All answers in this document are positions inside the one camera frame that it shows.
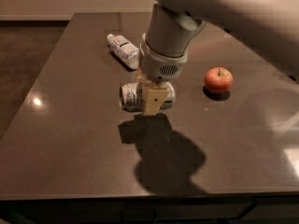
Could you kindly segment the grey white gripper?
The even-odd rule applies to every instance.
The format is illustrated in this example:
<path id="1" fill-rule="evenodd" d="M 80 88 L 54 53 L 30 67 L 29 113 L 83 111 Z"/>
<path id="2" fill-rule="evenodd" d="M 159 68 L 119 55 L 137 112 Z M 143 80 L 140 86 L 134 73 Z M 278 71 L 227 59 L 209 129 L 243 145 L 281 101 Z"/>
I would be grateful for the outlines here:
<path id="1" fill-rule="evenodd" d="M 146 42 L 146 35 L 142 35 L 139 46 L 139 68 L 136 72 L 136 82 L 142 88 L 143 116 L 155 116 L 163 105 L 167 95 L 167 88 L 153 88 L 150 81 L 162 82 L 175 79 L 181 74 L 187 62 L 187 54 L 181 57 L 161 55 L 150 48 Z"/>

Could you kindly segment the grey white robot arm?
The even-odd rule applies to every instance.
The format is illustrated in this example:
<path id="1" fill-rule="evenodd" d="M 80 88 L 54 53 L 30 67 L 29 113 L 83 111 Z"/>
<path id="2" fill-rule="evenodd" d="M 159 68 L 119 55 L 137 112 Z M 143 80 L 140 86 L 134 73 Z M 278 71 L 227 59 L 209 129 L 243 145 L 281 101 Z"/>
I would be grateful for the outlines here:
<path id="1" fill-rule="evenodd" d="M 299 0 L 156 0 L 139 51 L 143 115 L 159 112 L 165 82 L 180 75 L 188 45 L 208 22 L 299 78 Z"/>

